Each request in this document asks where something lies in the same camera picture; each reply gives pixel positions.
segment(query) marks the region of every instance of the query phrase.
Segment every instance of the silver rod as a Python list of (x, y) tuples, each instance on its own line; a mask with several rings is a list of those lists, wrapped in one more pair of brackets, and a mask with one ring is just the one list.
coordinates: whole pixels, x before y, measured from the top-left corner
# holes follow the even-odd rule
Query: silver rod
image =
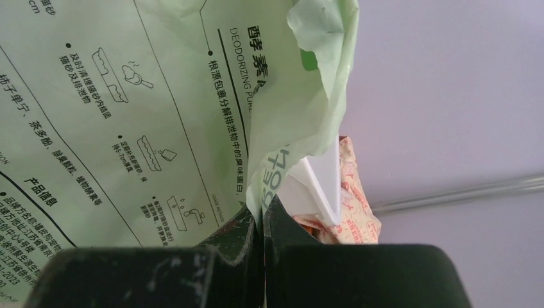
[(449, 191), (441, 194), (431, 194), (394, 202), (381, 203), (372, 206), (372, 211), (375, 214), (386, 214), (399, 210), (468, 202), (473, 200), (495, 198), (497, 196), (535, 193), (538, 191), (544, 191), (544, 175), (529, 176), (526, 178), (495, 182), (492, 184), (485, 184), (458, 191)]

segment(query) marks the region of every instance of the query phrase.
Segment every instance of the crumpled plastic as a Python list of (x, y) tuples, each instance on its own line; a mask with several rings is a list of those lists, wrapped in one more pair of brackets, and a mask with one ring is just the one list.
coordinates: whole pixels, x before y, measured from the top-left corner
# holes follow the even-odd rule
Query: crumpled plastic
[(294, 219), (303, 226), (317, 229), (316, 238), (325, 244), (377, 244), (382, 223), (372, 214), (357, 172), (357, 159), (349, 137), (340, 140), (340, 186), (342, 223), (327, 225), (309, 216)]

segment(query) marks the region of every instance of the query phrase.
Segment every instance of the black object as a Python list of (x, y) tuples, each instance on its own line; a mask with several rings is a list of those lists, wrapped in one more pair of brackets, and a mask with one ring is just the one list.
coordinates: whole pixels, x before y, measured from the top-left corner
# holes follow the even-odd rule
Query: black object
[(42, 271), (26, 307), (470, 307), (453, 264), (424, 245), (323, 245), (275, 198), (194, 248), (80, 249)]

